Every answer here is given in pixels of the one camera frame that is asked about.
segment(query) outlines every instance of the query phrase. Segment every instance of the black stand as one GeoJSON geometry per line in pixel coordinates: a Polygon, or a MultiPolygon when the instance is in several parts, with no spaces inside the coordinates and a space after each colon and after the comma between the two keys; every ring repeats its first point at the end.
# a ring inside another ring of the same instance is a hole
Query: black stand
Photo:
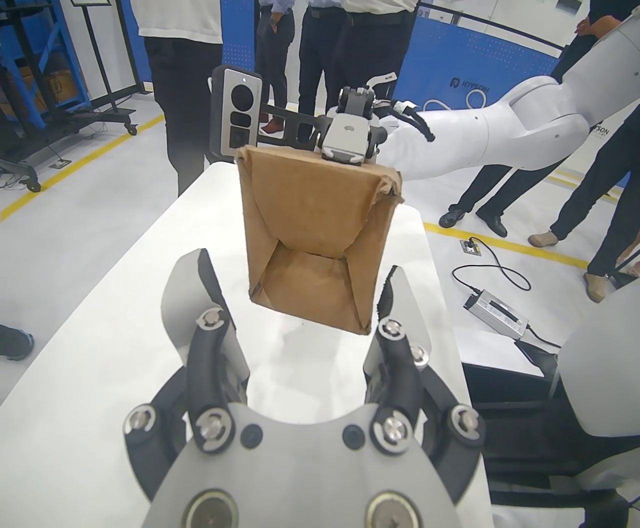
{"type": "Polygon", "coordinates": [[[111,104],[112,112],[109,112],[109,122],[123,123],[125,128],[127,129],[127,132],[132,136],[135,136],[138,133],[138,128],[137,125],[131,124],[131,118],[129,117],[129,115],[134,113],[135,110],[130,110],[128,108],[118,108],[118,106],[116,105],[116,100],[113,96],[111,85],[109,84],[109,77],[107,76],[107,71],[104,69],[104,63],[102,62],[102,55],[100,54],[100,49],[98,48],[98,42],[95,39],[95,32],[93,31],[93,24],[91,23],[91,17],[89,16],[89,9],[87,6],[82,6],[82,13],[84,16],[84,23],[86,24],[86,29],[89,32],[89,39],[91,40],[91,46],[93,47],[95,60],[97,61],[98,68],[100,69],[100,76],[102,77],[102,82],[104,83],[104,87],[107,90],[107,98],[109,100],[109,103],[111,104]]]}
{"type": "Polygon", "coordinates": [[[122,0],[114,0],[116,9],[118,10],[118,18],[120,19],[120,27],[122,28],[122,36],[124,38],[124,45],[127,48],[127,55],[129,56],[129,64],[131,64],[131,71],[133,72],[133,80],[136,83],[136,93],[146,95],[151,93],[145,88],[145,83],[140,80],[138,75],[138,67],[136,66],[136,58],[133,56],[133,49],[131,48],[131,40],[127,33],[127,21],[124,18],[124,11],[122,10],[122,0]]]}
{"type": "MultiPolygon", "coordinates": [[[[46,126],[44,129],[40,129],[31,123],[24,109],[20,94],[9,80],[6,68],[0,66],[0,88],[2,88],[7,102],[12,108],[13,114],[22,127],[22,131],[24,131],[24,134],[18,135],[15,130],[15,123],[10,122],[4,113],[0,111],[0,169],[26,176],[28,179],[26,182],[27,188],[34,193],[40,191],[40,183],[38,182],[35,169],[24,163],[24,160],[32,154],[71,134],[77,134],[81,129],[96,122],[122,123],[125,125],[127,132],[132,136],[138,133],[136,125],[131,123],[131,118],[129,117],[134,110],[117,108],[117,106],[115,106],[115,97],[111,91],[106,71],[104,70],[104,64],[97,48],[97,42],[95,41],[95,33],[93,32],[91,20],[87,13],[84,15],[85,21],[87,22],[87,30],[89,31],[93,50],[96,60],[98,61],[100,74],[107,88],[111,109],[105,112],[98,112],[92,109],[65,111],[63,108],[58,107],[56,99],[40,70],[38,57],[33,52],[29,37],[22,23],[22,18],[35,15],[45,9],[49,10],[53,22],[57,22],[53,4],[46,0],[33,4],[16,4],[15,0],[4,0],[4,3],[0,4],[0,26],[11,26],[15,31],[16,38],[22,49],[24,61],[31,69],[33,79],[38,90],[40,90],[42,102],[47,111],[47,117],[45,119],[46,126]]],[[[121,14],[121,6],[119,4],[118,14],[122,22],[124,15],[121,14]]],[[[123,35],[125,37],[127,52],[129,52],[131,43],[129,42],[129,36],[126,35],[124,27],[123,35]]],[[[135,93],[139,91],[140,88],[143,88],[143,85],[140,83],[137,70],[134,68],[132,54],[129,55],[129,60],[131,61],[134,79],[137,83],[136,86],[133,86],[133,92],[129,89],[129,93],[135,93]]]]}

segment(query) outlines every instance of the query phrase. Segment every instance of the joyson logo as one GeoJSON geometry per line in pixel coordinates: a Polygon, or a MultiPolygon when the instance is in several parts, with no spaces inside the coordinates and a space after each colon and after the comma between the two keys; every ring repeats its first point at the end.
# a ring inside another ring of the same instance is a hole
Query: joyson logo
{"type": "Polygon", "coordinates": [[[470,90],[481,90],[485,94],[489,93],[489,87],[488,86],[483,86],[483,85],[478,84],[478,83],[472,83],[471,81],[461,81],[457,77],[454,77],[453,79],[451,79],[451,82],[449,83],[449,86],[451,88],[457,88],[459,86],[462,86],[463,88],[469,88],[470,90]]]}

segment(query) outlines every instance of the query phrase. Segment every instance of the brown shoe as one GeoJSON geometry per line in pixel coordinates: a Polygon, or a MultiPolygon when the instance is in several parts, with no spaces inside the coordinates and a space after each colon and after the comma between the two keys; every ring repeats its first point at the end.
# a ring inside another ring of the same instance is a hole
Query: brown shoe
{"type": "Polygon", "coordinates": [[[262,127],[262,131],[265,134],[275,134],[277,132],[282,132],[284,130],[284,121],[277,117],[274,117],[269,121],[264,127],[262,127]]]}
{"type": "Polygon", "coordinates": [[[592,275],[591,273],[585,273],[583,275],[585,282],[587,283],[587,295],[595,303],[601,303],[607,296],[607,278],[600,275],[592,275]]]}
{"type": "Polygon", "coordinates": [[[559,240],[553,231],[541,233],[539,235],[531,235],[528,239],[529,244],[536,248],[544,248],[545,246],[555,246],[559,240]]]}

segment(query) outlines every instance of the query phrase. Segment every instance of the camera lens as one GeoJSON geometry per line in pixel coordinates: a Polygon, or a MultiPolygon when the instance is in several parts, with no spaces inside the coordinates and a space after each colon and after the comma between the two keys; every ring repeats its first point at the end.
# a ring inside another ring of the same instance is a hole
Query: camera lens
{"type": "Polygon", "coordinates": [[[231,103],[240,112],[248,112],[253,106],[253,93],[245,84],[237,85],[231,90],[231,103]]]}

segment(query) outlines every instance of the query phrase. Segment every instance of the beige shoe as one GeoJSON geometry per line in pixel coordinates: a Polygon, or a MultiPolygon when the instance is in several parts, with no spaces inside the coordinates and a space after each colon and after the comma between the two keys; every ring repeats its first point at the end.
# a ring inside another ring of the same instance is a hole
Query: beige shoe
{"type": "Polygon", "coordinates": [[[585,282],[587,283],[587,295],[595,303],[601,303],[607,296],[607,278],[600,275],[592,275],[591,273],[585,273],[583,275],[585,282]]]}
{"type": "Polygon", "coordinates": [[[545,246],[555,246],[560,240],[553,234],[553,231],[541,233],[539,235],[531,235],[528,239],[529,244],[537,248],[543,248],[545,246]]]}

